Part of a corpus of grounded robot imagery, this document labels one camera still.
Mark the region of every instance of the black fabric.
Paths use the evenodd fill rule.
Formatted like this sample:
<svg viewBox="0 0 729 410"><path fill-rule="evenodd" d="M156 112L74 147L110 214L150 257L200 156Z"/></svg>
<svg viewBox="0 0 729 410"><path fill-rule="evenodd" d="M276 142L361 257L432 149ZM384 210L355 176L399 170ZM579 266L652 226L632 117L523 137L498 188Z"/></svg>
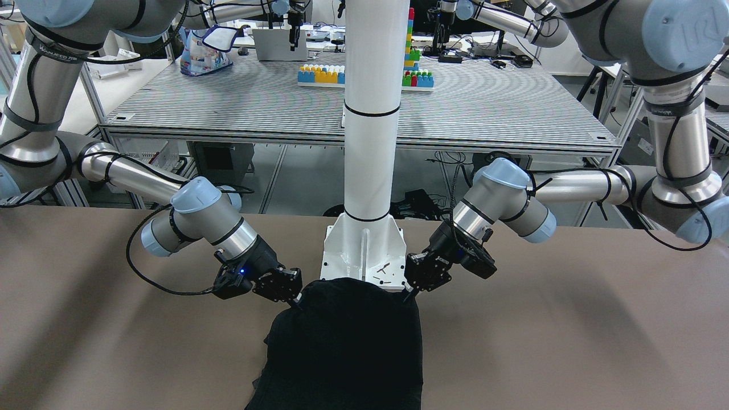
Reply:
<svg viewBox="0 0 729 410"><path fill-rule="evenodd" d="M355 279L317 281L280 313L246 410L417 410L423 388L418 306Z"/></svg>

